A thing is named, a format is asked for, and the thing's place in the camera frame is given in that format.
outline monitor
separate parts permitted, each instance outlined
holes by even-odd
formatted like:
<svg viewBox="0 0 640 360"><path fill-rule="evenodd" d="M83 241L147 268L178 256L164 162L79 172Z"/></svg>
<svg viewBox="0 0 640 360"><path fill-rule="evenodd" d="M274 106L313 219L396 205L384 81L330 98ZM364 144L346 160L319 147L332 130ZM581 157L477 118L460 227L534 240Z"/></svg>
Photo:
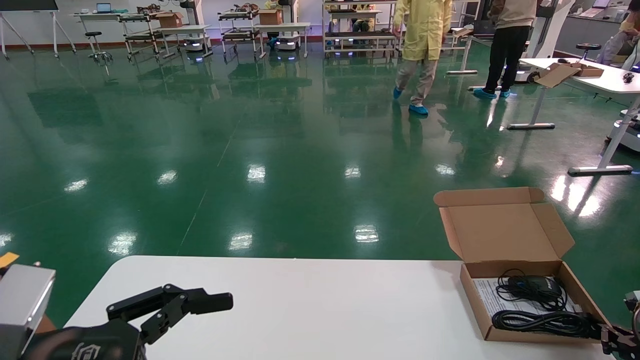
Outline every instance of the monitor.
<svg viewBox="0 0 640 360"><path fill-rule="evenodd" d="M111 3L97 3L95 5L95 9L99 13L110 13L111 12Z"/></svg>
<svg viewBox="0 0 640 360"><path fill-rule="evenodd" d="M54 11L56 0L0 0L0 12Z"/></svg>
<svg viewBox="0 0 640 360"><path fill-rule="evenodd" d="M593 3L592 8L596 8L596 9L606 9L608 5L609 5L609 0L596 0L596 1Z"/></svg>

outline instruction paper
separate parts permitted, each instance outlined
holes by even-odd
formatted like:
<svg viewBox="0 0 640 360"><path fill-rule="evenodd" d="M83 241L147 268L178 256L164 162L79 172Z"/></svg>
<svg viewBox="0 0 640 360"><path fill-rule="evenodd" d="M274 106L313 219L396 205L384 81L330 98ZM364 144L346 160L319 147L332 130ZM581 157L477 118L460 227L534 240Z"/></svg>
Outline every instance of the instruction paper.
<svg viewBox="0 0 640 360"><path fill-rule="evenodd" d="M534 313L537 315L551 313L551 311L542 308L537 302L529 300L507 301L500 298L498 296L498 293L495 291L496 286L498 286L498 278L473 279L473 281L478 294L480 294L480 299L484 303L484 306L486 307L486 310L490 316L493 316L493 314L501 310L527 311L528 313ZM501 295L506 299L513 298L511 294L508 293L501 293ZM572 313L582 312L580 306L576 304L570 297L567 297L565 310Z"/></svg>

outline black pants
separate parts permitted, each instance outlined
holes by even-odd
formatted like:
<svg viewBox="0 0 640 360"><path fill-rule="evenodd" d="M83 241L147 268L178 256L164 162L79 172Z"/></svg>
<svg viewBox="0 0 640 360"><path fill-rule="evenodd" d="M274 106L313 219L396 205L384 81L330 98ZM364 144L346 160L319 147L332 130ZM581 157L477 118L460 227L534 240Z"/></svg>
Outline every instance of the black pants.
<svg viewBox="0 0 640 360"><path fill-rule="evenodd" d="M516 81L518 63L524 51L524 46L529 39L530 26L513 26L512 28L496 29L491 44L491 56L489 60L489 77L486 80L485 92L495 93L498 80L507 63L507 69L502 77L502 91L507 91Z"/></svg>

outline beige pants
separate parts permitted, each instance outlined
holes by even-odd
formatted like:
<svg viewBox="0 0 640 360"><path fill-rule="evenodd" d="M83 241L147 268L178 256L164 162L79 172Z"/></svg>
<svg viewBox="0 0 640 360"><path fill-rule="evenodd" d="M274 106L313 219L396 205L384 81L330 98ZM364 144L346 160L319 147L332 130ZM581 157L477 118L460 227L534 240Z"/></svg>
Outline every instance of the beige pants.
<svg viewBox="0 0 640 360"><path fill-rule="evenodd" d="M398 90L404 90L409 79L418 69L418 64L422 64L422 71L418 79L418 85L415 87L415 94L411 97L411 103L416 106L422 106L422 101L431 90L433 79L436 76L436 68L438 60L403 60L398 66L398 75L396 77L396 87Z"/></svg>

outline yellow lab coat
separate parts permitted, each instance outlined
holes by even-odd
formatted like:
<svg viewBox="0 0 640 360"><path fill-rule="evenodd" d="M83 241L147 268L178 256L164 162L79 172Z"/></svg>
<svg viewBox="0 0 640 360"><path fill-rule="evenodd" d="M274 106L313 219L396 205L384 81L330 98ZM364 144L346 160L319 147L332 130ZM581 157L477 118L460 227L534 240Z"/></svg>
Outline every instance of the yellow lab coat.
<svg viewBox="0 0 640 360"><path fill-rule="evenodd" d="M394 14L394 26L400 26L404 13L409 12L404 36L403 58L429 60L440 58L442 34L451 28L452 0L399 0Z"/></svg>
<svg viewBox="0 0 640 360"><path fill-rule="evenodd" d="M267 0L266 3L264 3L264 8L265 9L282 9L282 5L278 4L278 1L271 1L271 0Z"/></svg>

